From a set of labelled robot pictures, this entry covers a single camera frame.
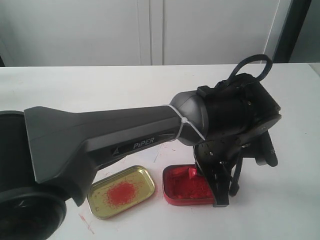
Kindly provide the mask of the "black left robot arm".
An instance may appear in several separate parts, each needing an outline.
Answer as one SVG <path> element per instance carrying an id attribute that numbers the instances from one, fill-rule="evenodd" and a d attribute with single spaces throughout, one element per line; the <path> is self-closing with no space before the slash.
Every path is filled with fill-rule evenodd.
<path id="1" fill-rule="evenodd" d="M 2 111 L 1 239 L 48 239 L 64 221 L 66 201 L 82 205 L 99 170 L 174 140 L 193 147 L 213 205 L 227 206 L 239 189 L 243 158 L 278 163 L 268 131 L 280 120 L 281 108 L 261 80 L 232 74 L 213 88 L 181 92 L 155 107 Z"/>

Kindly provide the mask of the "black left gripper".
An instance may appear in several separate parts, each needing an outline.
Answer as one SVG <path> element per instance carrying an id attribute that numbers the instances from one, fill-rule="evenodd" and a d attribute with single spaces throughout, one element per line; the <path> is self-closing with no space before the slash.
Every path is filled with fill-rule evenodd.
<path id="1" fill-rule="evenodd" d="M 214 208 L 229 205 L 229 185 L 238 184 L 240 170 L 236 170 L 236 178 L 231 170 L 241 158 L 242 147 L 238 138 L 217 138 L 193 146 L 195 164 L 205 178 L 213 194 Z"/>

